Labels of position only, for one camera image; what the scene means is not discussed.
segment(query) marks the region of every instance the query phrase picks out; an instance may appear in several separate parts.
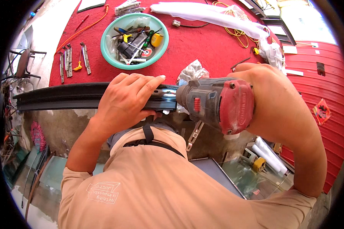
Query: yellow screwdriver handle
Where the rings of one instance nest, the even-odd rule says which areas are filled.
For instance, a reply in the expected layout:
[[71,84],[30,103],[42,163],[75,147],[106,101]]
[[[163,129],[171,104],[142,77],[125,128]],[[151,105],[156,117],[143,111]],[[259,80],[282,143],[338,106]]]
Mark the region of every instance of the yellow screwdriver handle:
[[127,39],[128,39],[129,37],[131,37],[131,34],[129,34],[129,35],[124,34],[124,36],[123,36],[124,42],[127,43]]
[[81,69],[81,65],[80,65],[81,61],[79,61],[78,63],[79,63],[79,66],[74,68],[74,71],[78,71],[79,69]]

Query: red corrugated metal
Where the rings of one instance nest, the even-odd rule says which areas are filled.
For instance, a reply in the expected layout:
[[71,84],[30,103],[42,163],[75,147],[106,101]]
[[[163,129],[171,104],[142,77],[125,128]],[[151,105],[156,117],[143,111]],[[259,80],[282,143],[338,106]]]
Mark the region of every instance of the red corrugated metal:
[[[312,114],[312,108],[322,98],[332,114],[324,125],[319,126],[328,158],[324,185],[324,192],[328,193],[344,160],[344,58],[337,45],[318,41],[299,42],[316,42],[318,48],[297,44],[298,54],[286,54],[286,69],[303,72],[303,76],[288,74],[288,78],[298,92],[301,92]],[[325,65],[326,76],[317,74],[316,62]],[[289,148],[283,146],[281,156],[294,165],[293,152]]]

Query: t-shirt print text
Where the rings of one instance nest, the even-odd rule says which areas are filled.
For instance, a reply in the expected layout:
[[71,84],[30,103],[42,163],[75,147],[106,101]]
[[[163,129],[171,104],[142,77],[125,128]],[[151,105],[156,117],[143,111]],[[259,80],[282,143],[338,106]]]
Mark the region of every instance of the t-shirt print text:
[[120,183],[116,182],[99,182],[97,184],[89,184],[87,187],[88,199],[103,202],[106,204],[114,204],[118,192],[114,190]]

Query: fingers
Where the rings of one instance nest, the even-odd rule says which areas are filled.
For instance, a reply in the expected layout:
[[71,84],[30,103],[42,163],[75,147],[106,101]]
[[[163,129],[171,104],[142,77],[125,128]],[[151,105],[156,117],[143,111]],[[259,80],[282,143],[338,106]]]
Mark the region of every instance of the fingers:
[[241,63],[241,64],[239,64],[239,65],[237,65],[235,67],[234,72],[246,71],[246,70],[252,69],[254,67],[257,67],[257,64],[254,64],[254,63]]
[[156,112],[156,114],[153,117],[153,121],[156,120],[157,118],[161,118],[161,117],[162,117],[162,113]]
[[120,73],[118,76],[116,76],[110,83],[110,85],[115,85],[118,84],[119,82],[121,82],[123,79],[125,79],[126,77],[128,77],[129,75],[126,73]]
[[136,95],[142,101],[147,101],[153,91],[166,79],[166,76],[157,76],[147,82]]
[[233,77],[233,78],[240,78],[243,79],[247,82],[251,82],[251,74],[249,74],[247,71],[239,71],[239,72],[233,72],[233,73],[229,73],[227,75],[227,77]]
[[152,79],[154,79],[153,76],[140,76],[139,79],[137,79],[133,84],[130,85],[130,87],[132,87],[131,90],[134,90],[136,92],[140,91],[140,89],[142,89],[142,87]]
[[140,77],[143,77],[142,74],[132,73],[129,76],[125,77],[119,84],[123,86],[128,86],[134,83]]
[[143,120],[144,118],[150,116],[150,115],[156,115],[155,111],[151,111],[151,110],[141,110],[138,114],[138,118],[137,120]]

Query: red table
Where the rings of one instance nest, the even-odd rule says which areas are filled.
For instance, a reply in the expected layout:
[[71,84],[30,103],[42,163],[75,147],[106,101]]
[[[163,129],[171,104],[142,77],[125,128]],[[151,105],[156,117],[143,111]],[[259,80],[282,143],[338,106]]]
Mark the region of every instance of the red table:
[[[84,67],[84,60],[82,59],[83,68],[78,71],[73,71],[73,76],[71,78],[65,77],[64,84],[109,82],[119,73],[140,73],[148,76],[158,76],[163,74],[166,75],[164,84],[175,84],[181,70],[196,59],[198,59],[202,66],[210,72],[211,78],[225,77],[227,74],[232,72],[230,69],[231,66],[248,57],[251,58],[246,62],[264,63],[264,60],[260,56],[254,55],[253,52],[250,53],[251,47],[256,46],[256,44],[250,39],[248,39],[248,48],[243,48],[236,37],[229,35],[223,27],[218,25],[209,24],[200,28],[175,27],[172,25],[172,21],[174,19],[181,21],[181,24],[183,25],[203,25],[205,22],[186,21],[181,18],[173,18],[169,15],[153,13],[150,11],[150,5],[157,4],[158,1],[143,0],[141,6],[148,7],[144,13],[156,16],[167,27],[170,35],[168,48],[164,55],[157,62],[143,69],[122,70],[115,68],[106,62],[102,56],[100,49],[101,36],[106,27],[114,20],[115,6],[120,5],[124,1],[125,0],[106,0],[106,4],[109,4],[110,8],[105,18],[91,28],[78,34],[70,41],[70,44],[73,48],[73,68],[78,66],[81,48],[79,43],[84,42],[87,45],[89,63],[92,73],[90,75],[87,74],[87,70]],[[246,12],[252,21],[258,21],[259,23],[263,24],[263,22],[241,2],[235,2],[231,0],[223,0],[223,2],[228,5],[238,5],[243,11]],[[78,7],[79,5],[76,7],[72,16],[70,17],[58,47],[74,34],[75,28],[87,14],[90,14],[88,19],[78,30],[94,23],[105,14],[105,7],[97,7],[77,13],[76,11]],[[241,36],[240,38],[244,44],[247,44],[245,37]],[[49,86],[61,85],[59,65],[60,56],[59,54],[55,54]]]

